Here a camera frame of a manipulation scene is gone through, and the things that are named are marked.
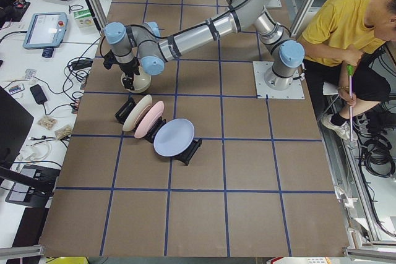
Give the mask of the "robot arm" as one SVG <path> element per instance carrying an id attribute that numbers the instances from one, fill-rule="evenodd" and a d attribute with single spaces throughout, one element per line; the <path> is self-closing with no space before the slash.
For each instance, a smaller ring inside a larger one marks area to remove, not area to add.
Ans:
<path id="1" fill-rule="evenodd" d="M 207 18 L 197 25 L 169 36 L 161 36 L 156 22 L 124 25 L 111 22 L 104 28 L 110 51 L 103 65 L 118 65 L 123 72 L 121 83 L 133 93 L 134 81 L 146 73 L 154 76 L 164 71 L 165 63 L 179 59 L 194 49 L 217 41 L 230 33 L 239 33 L 254 26 L 273 64 L 264 75 L 264 82 L 274 90 L 286 90 L 305 56 L 303 46 L 292 40 L 283 27 L 274 21 L 265 7 L 265 0 L 226 0 L 226 11 Z"/>

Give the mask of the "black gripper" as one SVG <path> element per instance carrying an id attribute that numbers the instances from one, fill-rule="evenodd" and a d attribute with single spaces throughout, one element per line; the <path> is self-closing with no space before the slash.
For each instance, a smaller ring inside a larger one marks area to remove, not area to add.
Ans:
<path id="1" fill-rule="evenodd" d="M 121 79 L 122 85 L 126 90 L 134 91 L 134 76 L 140 75 L 139 72 L 139 61 L 133 59 L 127 63 L 120 63 L 119 67 L 124 73 L 124 77 Z"/>

